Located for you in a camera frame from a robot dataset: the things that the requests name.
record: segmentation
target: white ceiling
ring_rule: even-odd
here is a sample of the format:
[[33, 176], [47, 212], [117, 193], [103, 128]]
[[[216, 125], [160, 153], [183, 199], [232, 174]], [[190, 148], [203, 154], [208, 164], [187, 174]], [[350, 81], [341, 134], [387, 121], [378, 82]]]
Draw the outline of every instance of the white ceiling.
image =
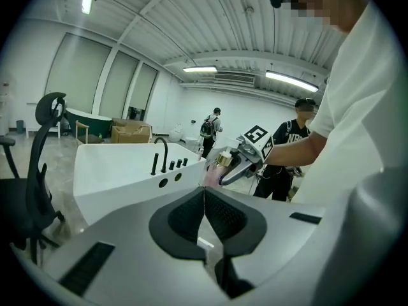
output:
[[[185, 83], [200, 82], [183, 67], [215, 65], [256, 75], [253, 89], [320, 102], [345, 35], [314, 18], [275, 10], [269, 0], [34, 0], [25, 17], [73, 24], [139, 51]], [[315, 94], [265, 78], [274, 70], [319, 86]]]

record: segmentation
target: chair backrest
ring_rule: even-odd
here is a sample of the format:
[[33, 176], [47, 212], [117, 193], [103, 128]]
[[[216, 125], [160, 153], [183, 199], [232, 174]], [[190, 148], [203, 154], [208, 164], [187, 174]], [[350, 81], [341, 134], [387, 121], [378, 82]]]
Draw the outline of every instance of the chair backrest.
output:
[[78, 143], [82, 143], [79, 139], [78, 139], [78, 128], [85, 128], [85, 144], [88, 144], [88, 129], [89, 126], [81, 124], [79, 121], [75, 121], [75, 139], [76, 139], [76, 144], [78, 145]]
[[[31, 147], [30, 163], [27, 174], [27, 190], [25, 202], [28, 212], [39, 229], [46, 228], [54, 219], [54, 210], [45, 186], [45, 172], [47, 165], [44, 164], [41, 172], [38, 169], [41, 152], [47, 139], [48, 131], [61, 121], [64, 113], [64, 93], [54, 92], [44, 96], [36, 108], [36, 120], [41, 125], [40, 130], [34, 137]], [[52, 103], [57, 99], [57, 105], [52, 108]], [[58, 105], [62, 105], [61, 115], [58, 116]]]

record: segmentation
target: trash can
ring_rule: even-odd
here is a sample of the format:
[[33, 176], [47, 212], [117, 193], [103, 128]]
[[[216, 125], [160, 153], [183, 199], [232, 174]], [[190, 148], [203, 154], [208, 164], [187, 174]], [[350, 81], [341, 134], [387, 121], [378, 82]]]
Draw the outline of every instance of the trash can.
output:
[[22, 134], [24, 132], [24, 121], [23, 120], [16, 121], [16, 126], [17, 134]]

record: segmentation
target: black t-shirt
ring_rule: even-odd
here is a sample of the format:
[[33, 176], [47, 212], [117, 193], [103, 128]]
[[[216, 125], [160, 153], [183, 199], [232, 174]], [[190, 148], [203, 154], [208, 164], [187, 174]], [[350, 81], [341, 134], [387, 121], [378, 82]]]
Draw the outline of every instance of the black t-shirt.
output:
[[291, 131], [288, 133], [288, 123], [282, 123], [278, 130], [276, 130], [275, 134], [273, 134], [273, 143], [274, 144], [286, 144], [286, 143], [293, 143], [302, 138], [306, 138], [309, 135], [309, 130], [306, 126], [303, 128], [299, 128], [298, 122], [296, 119], [290, 121]]
[[[275, 134], [273, 134], [273, 144], [286, 144], [296, 142], [302, 138], [309, 136], [310, 131], [306, 126], [300, 129], [296, 119], [291, 120], [291, 130], [288, 132], [288, 122], [283, 122]], [[278, 173], [281, 170], [281, 166], [271, 166], [268, 165], [264, 171], [263, 176], [269, 177], [271, 174]]]

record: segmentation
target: gold fitting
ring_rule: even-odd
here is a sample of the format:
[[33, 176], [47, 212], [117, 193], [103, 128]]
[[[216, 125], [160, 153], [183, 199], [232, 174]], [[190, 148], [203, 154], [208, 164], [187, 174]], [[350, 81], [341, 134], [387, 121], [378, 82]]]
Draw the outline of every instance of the gold fitting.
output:
[[221, 166], [229, 166], [232, 161], [232, 157], [225, 157], [222, 154], [219, 154], [217, 157], [217, 163]]

